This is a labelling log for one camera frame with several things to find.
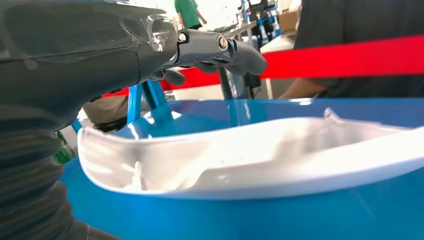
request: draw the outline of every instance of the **black pants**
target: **black pants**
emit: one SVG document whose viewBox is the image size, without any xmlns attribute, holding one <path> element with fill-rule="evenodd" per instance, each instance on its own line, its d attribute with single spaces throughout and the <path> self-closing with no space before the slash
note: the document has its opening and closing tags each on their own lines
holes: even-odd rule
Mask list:
<svg viewBox="0 0 424 240">
<path fill-rule="evenodd" d="M 202 25 L 199 23 L 197 25 L 191 26 L 191 27 L 187 27 L 188 29 L 194 29 L 194 30 L 199 30 L 199 28 L 201 28 Z"/>
</svg>

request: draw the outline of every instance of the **green shirt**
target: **green shirt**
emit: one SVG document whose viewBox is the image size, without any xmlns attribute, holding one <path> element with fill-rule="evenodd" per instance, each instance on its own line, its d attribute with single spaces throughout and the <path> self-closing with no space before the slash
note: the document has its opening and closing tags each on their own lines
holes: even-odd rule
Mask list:
<svg viewBox="0 0 424 240">
<path fill-rule="evenodd" d="M 195 0 L 175 0 L 175 10 L 182 15 L 184 27 L 191 28 L 200 24 L 196 9 L 198 4 Z"/>
</svg>

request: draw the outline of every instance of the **clear plastic film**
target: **clear plastic film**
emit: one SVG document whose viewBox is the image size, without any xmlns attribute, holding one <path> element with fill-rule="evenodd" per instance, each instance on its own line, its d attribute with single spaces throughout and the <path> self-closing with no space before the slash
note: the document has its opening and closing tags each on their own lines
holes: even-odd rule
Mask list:
<svg viewBox="0 0 424 240">
<path fill-rule="evenodd" d="M 356 180 L 375 180 L 377 173 L 371 170 L 378 172 L 387 165 L 403 163 L 385 146 L 379 145 L 379 141 L 382 144 L 386 141 L 390 151 L 396 151 L 396 147 L 389 146 L 396 146 L 397 138 L 387 137 L 407 132 L 411 131 L 376 122 L 342 119 L 327 109 L 323 118 L 284 118 L 153 139 L 126 139 L 85 128 L 78 134 L 78 151 L 85 174 L 102 188 L 121 193 L 183 194 L 180 196 L 183 198 L 190 193 L 196 193 L 198 198 L 199 192 L 295 185 L 307 180 L 315 184 L 315 181 L 333 177 L 370 173 L 350 179 L 345 185 L 308 186 L 303 188 L 307 194 L 322 188 L 351 187 Z M 408 148 L 414 146 L 414 143 L 407 144 Z M 423 150 L 419 151 L 412 150 L 411 154 L 424 157 Z M 385 173 L 397 174 L 403 168 L 393 169 Z M 295 186 L 290 189 L 277 194 L 282 197 L 298 191 Z"/>
<path fill-rule="evenodd" d="M 0 16 L 0 62 L 26 60 L 29 68 L 140 45 L 161 52 L 176 34 L 163 10 L 120 1 L 5 0 Z"/>
</svg>

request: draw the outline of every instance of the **dark gray shirt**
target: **dark gray shirt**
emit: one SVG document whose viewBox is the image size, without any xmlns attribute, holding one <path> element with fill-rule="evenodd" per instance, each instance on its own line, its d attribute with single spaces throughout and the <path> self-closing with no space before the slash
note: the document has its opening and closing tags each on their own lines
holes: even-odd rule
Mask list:
<svg viewBox="0 0 424 240">
<path fill-rule="evenodd" d="M 418 34 L 424 34 L 424 0 L 303 0 L 294 48 Z M 424 75 L 314 80 L 329 86 L 322 98 L 424 97 Z"/>
</svg>

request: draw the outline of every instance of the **cardboard box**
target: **cardboard box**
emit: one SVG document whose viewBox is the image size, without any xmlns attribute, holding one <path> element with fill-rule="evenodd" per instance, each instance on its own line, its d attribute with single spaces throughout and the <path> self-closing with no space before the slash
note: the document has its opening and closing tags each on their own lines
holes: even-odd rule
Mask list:
<svg viewBox="0 0 424 240">
<path fill-rule="evenodd" d="M 296 24 L 298 23 L 298 12 L 297 11 L 285 11 L 278 16 L 278 23 L 281 32 L 292 32 L 296 30 Z"/>
</svg>

